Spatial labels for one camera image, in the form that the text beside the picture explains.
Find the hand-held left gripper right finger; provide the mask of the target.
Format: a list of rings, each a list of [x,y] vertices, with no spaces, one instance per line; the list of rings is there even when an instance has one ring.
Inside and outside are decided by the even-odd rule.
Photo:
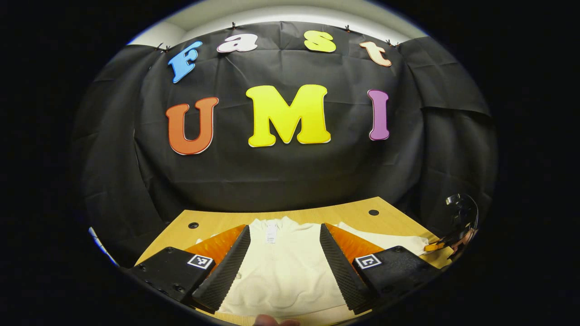
[[[391,306],[438,277],[442,270],[404,246],[379,246],[323,223],[319,242],[349,310],[361,314]]]

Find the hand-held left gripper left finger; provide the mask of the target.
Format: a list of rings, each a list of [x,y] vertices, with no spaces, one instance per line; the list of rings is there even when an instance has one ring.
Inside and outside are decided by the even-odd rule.
[[[166,246],[126,271],[172,301],[214,314],[229,293],[251,243],[238,225],[185,250]]]

